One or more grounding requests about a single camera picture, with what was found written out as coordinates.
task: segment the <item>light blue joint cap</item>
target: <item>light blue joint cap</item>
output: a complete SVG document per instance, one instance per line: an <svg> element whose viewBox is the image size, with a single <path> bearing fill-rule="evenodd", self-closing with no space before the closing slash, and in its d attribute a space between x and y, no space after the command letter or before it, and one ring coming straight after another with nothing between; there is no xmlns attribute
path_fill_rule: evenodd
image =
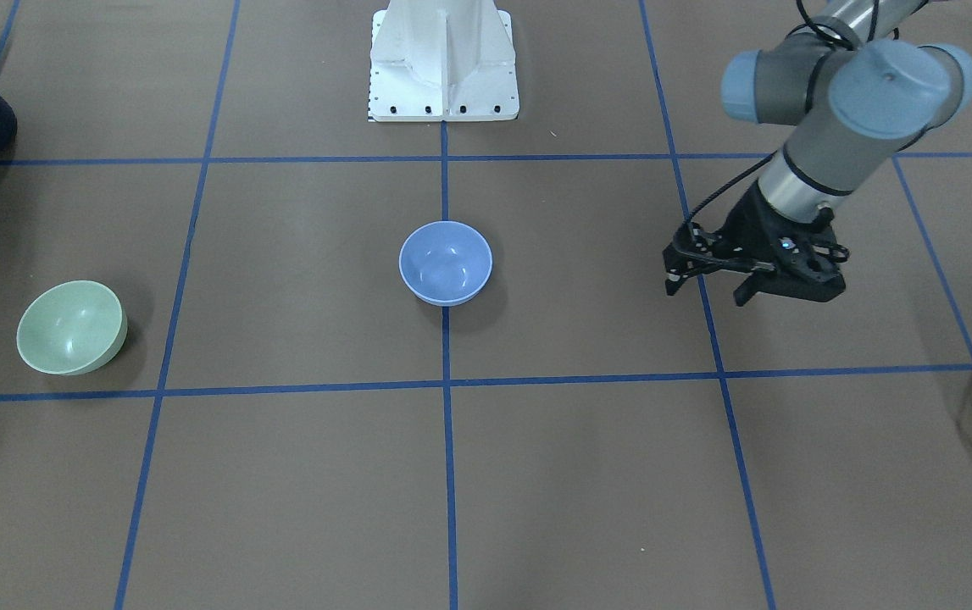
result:
<svg viewBox="0 0 972 610"><path fill-rule="evenodd" d="M857 134L896 140L929 125L951 89L949 73L926 51L899 40L875 40L833 77L828 102Z"/></svg>
<svg viewBox="0 0 972 610"><path fill-rule="evenodd" d="M962 109L967 107L967 104L972 98L972 58L969 52L961 49L961 47L955 47L952 45L927 45L923 47L933 47L934 49L941 49L944 52L949 53L953 61L957 62L957 65L961 67L961 75L964 78L964 92L961 93L961 103L957 107L957 112L953 113L953 116L949 117L952 120L953 117L961 113Z"/></svg>
<svg viewBox="0 0 972 610"><path fill-rule="evenodd" d="M726 65L719 96L731 119L757 121L757 55L760 51L738 53Z"/></svg>

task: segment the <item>blue bowl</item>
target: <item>blue bowl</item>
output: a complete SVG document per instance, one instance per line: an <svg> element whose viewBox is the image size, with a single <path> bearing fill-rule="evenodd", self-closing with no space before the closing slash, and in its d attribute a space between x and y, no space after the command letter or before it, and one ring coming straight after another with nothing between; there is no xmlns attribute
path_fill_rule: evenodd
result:
<svg viewBox="0 0 972 610"><path fill-rule="evenodd" d="M407 288L430 305L470 301L493 271L493 251L481 233L442 220L419 227L399 251L399 273Z"/></svg>

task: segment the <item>white plastic base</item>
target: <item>white plastic base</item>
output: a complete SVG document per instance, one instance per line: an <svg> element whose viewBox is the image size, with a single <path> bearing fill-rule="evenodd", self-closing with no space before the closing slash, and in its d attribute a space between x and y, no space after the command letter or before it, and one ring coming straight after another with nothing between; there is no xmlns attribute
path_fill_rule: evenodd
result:
<svg viewBox="0 0 972 610"><path fill-rule="evenodd" d="M516 119L512 16L493 0L432 0L434 7L421 8L429 1L392 0L373 16L369 119Z"/></svg>

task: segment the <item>bowl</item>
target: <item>bowl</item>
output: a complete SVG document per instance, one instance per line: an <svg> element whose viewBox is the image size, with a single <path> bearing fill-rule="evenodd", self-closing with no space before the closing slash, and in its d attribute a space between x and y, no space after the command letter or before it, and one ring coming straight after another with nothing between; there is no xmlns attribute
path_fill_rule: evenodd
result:
<svg viewBox="0 0 972 610"><path fill-rule="evenodd" d="M421 301L450 308L470 301L493 271L493 251L474 228L440 220L419 227L399 251L399 273Z"/></svg>
<svg viewBox="0 0 972 610"><path fill-rule="evenodd" d="M44 374L85 374L108 363L128 335L120 300L89 280L62 283L22 313L14 342L30 368Z"/></svg>

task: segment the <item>light green bowl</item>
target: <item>light green bowl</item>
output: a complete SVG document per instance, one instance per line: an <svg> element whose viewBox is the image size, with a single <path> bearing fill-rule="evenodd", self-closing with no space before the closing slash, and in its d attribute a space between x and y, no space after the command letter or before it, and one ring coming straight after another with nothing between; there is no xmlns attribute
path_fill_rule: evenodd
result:
<svg viewBox="0 0 972 610"><path fill-rule="evenodd" d="M14 342L30 368L84 374L113 359L125 344L128 317L113 291L77 280L49 289L22 313Z"/></svg>

